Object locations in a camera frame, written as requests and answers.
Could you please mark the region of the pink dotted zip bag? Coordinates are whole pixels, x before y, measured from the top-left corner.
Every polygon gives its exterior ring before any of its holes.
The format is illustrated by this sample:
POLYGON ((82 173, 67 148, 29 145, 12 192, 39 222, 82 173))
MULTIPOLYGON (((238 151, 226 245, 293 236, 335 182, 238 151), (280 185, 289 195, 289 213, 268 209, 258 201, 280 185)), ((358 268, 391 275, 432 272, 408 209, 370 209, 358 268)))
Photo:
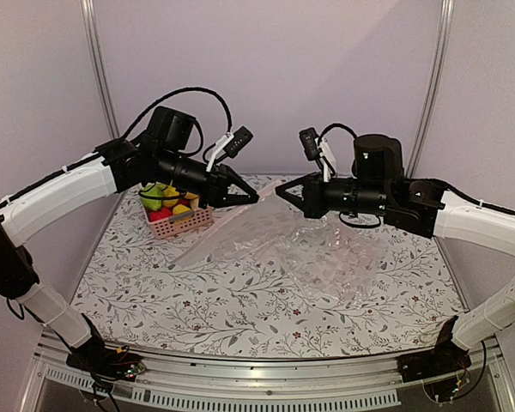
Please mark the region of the pink dotted zip bag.
POLYGON ((291 233, 295 227, 294 212, 276 195, 281 183, 277 179, 261 189, 257 203, 228 211, 176 257, 173 264, 185 268, 202 261, 236 260, 291 233))

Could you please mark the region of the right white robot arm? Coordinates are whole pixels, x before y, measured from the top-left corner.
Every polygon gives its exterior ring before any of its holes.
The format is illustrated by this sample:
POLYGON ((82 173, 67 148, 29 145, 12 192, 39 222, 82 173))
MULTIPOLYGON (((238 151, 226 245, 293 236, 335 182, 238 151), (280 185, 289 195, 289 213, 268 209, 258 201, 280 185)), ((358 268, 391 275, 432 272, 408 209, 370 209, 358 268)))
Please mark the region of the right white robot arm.
MULTIPOLYGON (((341 215, 375 215, 385 225, 424 238, 455 239, 515 258, 515 210, 474 199, 440 179, 410 179, 403 169, 402 145, 380 134, 353 138, 352 177, 336 175, 335 157, 324 132, 313 128, 299 134, 304 153, 318 172, 276 187, 276 195, 318 219, 331 211, 341 215)), ((484 338, 515 322, 515 276, 477 308, 446 322, 427 355, 427 367, 444 374, 484 338)))

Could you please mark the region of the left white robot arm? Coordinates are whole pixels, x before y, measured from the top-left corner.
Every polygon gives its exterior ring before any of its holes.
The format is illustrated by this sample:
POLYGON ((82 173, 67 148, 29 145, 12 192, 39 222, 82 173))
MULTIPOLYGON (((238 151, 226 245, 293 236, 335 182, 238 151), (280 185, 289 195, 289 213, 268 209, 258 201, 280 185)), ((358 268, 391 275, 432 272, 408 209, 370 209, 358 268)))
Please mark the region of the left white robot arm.
POLYGON ((93 373, 110 366, 112 351, 91 321, 52 287, 42 283, 25 244, 36 233, 94 200, 137 185, 164 183, 198 197, 201 208, 253 204, 258 194, 231 167, 253 134, 227 131, 209 151, 209 159, 194 160, 186 151, 196 118, 162 106, 160 97, 143 110, 147 127, 134 139, 127 134, 96 147, 79 161, 0 199, 0 295, 51 328, 68 350, 93 373))

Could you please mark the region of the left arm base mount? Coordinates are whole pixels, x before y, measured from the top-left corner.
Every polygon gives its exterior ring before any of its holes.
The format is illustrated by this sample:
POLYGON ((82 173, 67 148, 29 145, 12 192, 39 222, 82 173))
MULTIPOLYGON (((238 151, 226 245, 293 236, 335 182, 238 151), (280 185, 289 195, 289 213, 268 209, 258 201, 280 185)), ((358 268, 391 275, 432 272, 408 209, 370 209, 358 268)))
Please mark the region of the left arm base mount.
POLYGON ((70 348, 67 365, 110 381, 134 381, 147 368, 139 354, 128 345, 108 348, 99 338, 91 338, 79 348, 70 348))

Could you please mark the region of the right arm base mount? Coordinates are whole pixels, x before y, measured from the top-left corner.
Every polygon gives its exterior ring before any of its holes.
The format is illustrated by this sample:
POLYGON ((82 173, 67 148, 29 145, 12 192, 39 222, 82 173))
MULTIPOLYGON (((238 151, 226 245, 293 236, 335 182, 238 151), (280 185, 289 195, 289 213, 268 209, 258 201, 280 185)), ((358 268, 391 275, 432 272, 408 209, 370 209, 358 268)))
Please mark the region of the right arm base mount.
POLYGON ((397 357, 397 371, 404 383, 455 373, 471 366, 469 350, 450 338, 440 338, 433 348, 397 357))

